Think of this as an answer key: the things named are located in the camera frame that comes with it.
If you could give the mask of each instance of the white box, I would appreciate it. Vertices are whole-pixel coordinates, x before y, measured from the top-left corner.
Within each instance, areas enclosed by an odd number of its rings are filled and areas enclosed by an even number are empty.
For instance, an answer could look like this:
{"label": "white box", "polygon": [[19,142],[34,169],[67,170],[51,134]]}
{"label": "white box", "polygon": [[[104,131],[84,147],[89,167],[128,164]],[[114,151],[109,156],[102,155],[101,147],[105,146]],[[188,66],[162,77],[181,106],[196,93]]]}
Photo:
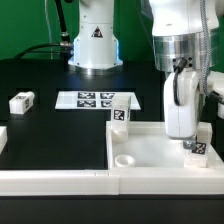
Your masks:
{"label": "white box", "polygon": [[128,140],[128,125],[130,121],[131,96],[122,93],[115,94],[111,108],[111,131],[113,141]]}
{"label": "white box", "polygon": [[113,142],[111,123],[107,122],[107,149],[108,166],[114,168],[115,158],[119,155],[129,155],[135,159],[136,167],[151,168],[185,168],[186,160],[194,162],[196,167],[205,167],[201,164],[208,162],[207,167],[216,166],[216,158],[219,158],[210,145],[212,129],[209,123],[200,123],[198,127],[198,141],[208,144],[208,150],[204,157],[192,155],[186,157],[186,150],[182,141],[170,140],[165,132],[165,124],[162,122],[130,122],[129,138],[126,142]]}
{"label": "white box", "polygon": [[11,114],[24,114],[30,107],[33,106],[33,99],[35,95],[33,92],[20,92],[9,101],[9,108]]}

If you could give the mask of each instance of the black cable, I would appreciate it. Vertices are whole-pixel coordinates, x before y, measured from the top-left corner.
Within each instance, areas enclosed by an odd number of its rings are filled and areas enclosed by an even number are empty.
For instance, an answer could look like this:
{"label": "black cable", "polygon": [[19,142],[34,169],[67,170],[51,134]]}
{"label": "black cable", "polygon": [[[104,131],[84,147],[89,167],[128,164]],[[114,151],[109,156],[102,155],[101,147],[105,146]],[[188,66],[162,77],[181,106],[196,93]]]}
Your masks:
{"label": "black cable", "polygon": [[174,79],[173,79],[173,99],[176,106],[180,106],[180,100],[178,97],[178,75],[184,70],[187,65],[187,60],[185,58],[180,58],[177,61],[177,65],[174,66]]}
{"label": "black cable", "polygon": [[66,3],[72,3],[74,0],[64,0]]}
{"label": "black cable", "polygon": [[30,47],[28,49],[26,49],[25,51],[17,54],[15,56],[16,59],[20,59],[22,58],[27,52],[30,52],[32,50],[35,50],[35,49],[39,49],[39,48],[45,48],[45,47],[60,47],[60,44],[59,43],[52,43],[52,44],[41,44],[41,45],[36,45],[36,46],[33,46],[33,47]]}
{"label": "black cable", "polygon": [[71,52],[70,51],[27,51],[27,52],[24,52],[24,55],[25,54],[30,54],[30,53],[40,53],[40,54],[67,54],[67,55],[71,55]]}
{"label": "black cable", "polygon": [[178,97],[178,70],[175,71],[174,79],[173,79],[173,99],[176,106],[180,106],[180,101]]}
{"label": "black cable", "polygon": [[55,0],[55,4],[57,7],[58,18],[59,18],[59,23],[61,27],[61,39],[62,41],[70,42],[70,37],[69,37],[66,24],[65,24],[65,17],[64,17],[62,5],[61,5],[61,0]]}
{"label": "black cable", "polygon": [[141,16],[141,12],[138,10],[137,1],[136,0],[133,0],[133,3],[134,3],[135,10],[136,10],[136,12],[138,14],[139,20],[141,22],[142,28],[143,28],[143,30],[145,32],[146,38],[147,38],[147,40],[149,42],[149,45],[153,49],[153,41],[151,39],[151,36],[147,32],[147,27],[146,27],[146,25],[144,23],[144,20],[143,20],[142,16]]}

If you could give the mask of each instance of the warning label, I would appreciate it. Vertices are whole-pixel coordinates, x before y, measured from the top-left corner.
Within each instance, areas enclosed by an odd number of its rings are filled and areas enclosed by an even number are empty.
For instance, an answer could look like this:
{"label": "warning label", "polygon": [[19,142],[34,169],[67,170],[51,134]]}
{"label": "warning label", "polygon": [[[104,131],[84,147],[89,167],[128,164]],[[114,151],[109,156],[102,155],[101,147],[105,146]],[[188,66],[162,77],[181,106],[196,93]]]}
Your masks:
{"label": "warning label", "polygon": [[102,33],[101,33],[99,27],[97,27],[97,28],[95,29],[95,31],[94,31],[93,34],[92,34],[92,37],[103,38],[103,35],[102,35]]}

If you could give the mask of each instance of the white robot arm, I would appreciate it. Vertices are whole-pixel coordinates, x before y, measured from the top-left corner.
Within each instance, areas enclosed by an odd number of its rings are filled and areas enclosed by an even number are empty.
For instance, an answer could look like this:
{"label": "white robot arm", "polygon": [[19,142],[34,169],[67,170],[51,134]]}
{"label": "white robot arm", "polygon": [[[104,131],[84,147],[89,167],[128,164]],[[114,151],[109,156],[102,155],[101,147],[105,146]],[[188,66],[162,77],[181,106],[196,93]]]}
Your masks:
{"label": "white robot arm", "polygon": [[[208,39],[211,43],[209,59],[202,23],[202,2],[149,0],[154,17],[152,34],[155,64],[158,70],[171,73],[164,87],[166,132],[171,139],[188,141],[195,138],[200,99],[203,98],[200,83],[205,63],[209,60],[212,66],[218,62],[218,16],[224,14],[224,0],[204,1]],[[178,71],[178,63],[183,62],[184,70],[179,72],[180,75],[172,73],[176,68]]]}
{"label": "white robot arm", "polygon": [[123,63],[113,35],[114,0],[79,0],[79,14],[70,69],[91,75],[119,68]]}

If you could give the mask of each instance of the small white block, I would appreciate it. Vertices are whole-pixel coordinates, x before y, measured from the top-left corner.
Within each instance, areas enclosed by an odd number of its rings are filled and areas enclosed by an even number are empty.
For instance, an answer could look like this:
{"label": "small white block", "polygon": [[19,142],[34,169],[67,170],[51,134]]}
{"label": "small white block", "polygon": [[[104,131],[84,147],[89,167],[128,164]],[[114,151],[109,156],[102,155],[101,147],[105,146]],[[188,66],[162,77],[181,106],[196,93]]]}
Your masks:
{"label": "small white block", "polygon": [[8,138],[7,138],[6,127],[0,127],[0,154],[2,150],[4,149],[7,141],[8,141]]}
{"label": "small white block", "polygon": [[33,99],[35,95],[33,92],[20,92],[9,101],[9,108],[11,114],[24,114],[30,107],[33,106]]}
{"label": "small white block", "polygon": [[131,96],[115,94],[111,108],[111,131],[113,141],[128,140],[128,125],[130,121]]}

